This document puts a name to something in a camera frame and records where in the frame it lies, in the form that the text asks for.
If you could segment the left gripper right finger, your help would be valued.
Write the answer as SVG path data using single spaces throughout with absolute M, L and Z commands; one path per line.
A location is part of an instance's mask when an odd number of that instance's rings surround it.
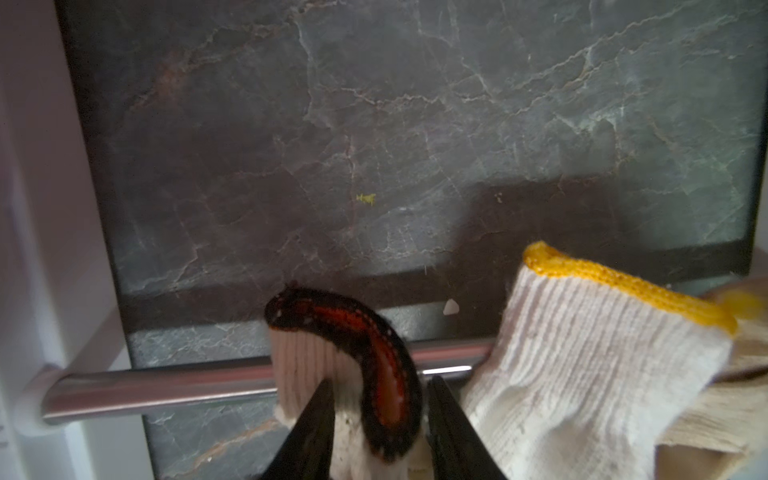
M 447 382 L 435 376 L 428 381 L 426 390 L 434 478 L 506 480 Z

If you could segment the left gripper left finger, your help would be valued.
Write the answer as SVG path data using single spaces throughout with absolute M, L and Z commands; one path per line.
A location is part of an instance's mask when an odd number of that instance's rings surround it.
M 334 432 L 334 390 L 325 379 L 260 479 L 329 479 Z

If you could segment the black cuff white glove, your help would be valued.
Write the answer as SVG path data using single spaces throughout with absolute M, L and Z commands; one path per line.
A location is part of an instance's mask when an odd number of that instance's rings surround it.
M 423 387 L 405 342 L 364 303 L 288 284 L 264 310 L 278 404 L 297 421 L 316 387 L 334 389 L 333 479 L 407 479 L 424 442 Z

